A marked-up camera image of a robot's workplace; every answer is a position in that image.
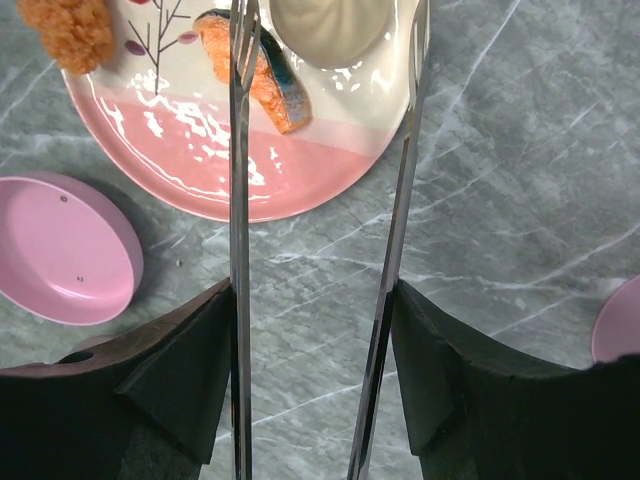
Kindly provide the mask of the salmon slice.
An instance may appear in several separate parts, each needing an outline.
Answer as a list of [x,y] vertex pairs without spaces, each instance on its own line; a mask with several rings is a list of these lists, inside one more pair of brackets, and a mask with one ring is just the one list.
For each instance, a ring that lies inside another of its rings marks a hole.
[[[212,9],[193,23],[213,64],[217,79],[230,80],[230,11]],[[289,134],[312,119],[312,105],[304,85],[296,77],[277,40],[267,31],[260,34],[250,95],[255,98],[281,134]]]

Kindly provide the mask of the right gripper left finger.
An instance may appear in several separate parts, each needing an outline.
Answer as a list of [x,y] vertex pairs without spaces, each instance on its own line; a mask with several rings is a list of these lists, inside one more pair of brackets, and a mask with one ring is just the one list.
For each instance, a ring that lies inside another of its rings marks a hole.
[[1,372],[5,479],[195,479],[230,371],[231,286],[53,364]]

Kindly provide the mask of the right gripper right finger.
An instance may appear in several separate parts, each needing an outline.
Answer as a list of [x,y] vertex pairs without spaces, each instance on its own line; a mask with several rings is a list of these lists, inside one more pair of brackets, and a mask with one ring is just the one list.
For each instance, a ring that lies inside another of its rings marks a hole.
[[513,349],[406,282],[392,342],[410,449],[426,479],[635,479],[639,359],[585,370]]

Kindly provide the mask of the metal tongs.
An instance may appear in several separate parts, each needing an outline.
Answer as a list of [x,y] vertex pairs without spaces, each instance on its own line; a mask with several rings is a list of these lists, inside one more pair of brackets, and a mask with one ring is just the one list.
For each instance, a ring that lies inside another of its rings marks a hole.
[[[425,69],[430,41],[431,4],[418,2],[410,31],[408,60],[409,107],[394,208],[381,285],[369,344],[362,392],[347,476],[369,475],[378,400],[390,338],[395,290],[399,279],[405,231],[418,156],[418,140],[427,93]],[[234,476],[252,476],[251,348],[249,276],[248,128],[249,91],[254,78],[261,34],[256,1],[231,5],[230,46],[230,279],[236,324],[231,332],[231,400]]]

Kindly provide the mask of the steamed bun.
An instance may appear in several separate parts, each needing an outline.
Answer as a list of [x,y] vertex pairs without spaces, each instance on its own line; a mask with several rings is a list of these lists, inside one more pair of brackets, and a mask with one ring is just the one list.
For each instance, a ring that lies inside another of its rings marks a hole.
[[346,67],[383,34],[391,1],[272,0],[273,27],[284,44],[320,68]]

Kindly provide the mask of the fried chicken piece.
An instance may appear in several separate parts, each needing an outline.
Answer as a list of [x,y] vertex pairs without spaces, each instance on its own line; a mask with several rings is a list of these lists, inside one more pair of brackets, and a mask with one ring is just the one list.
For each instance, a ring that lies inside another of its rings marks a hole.
[[115,42],[105,1],[19,0],[16,6],[60,68],[81,76],[111,59]]

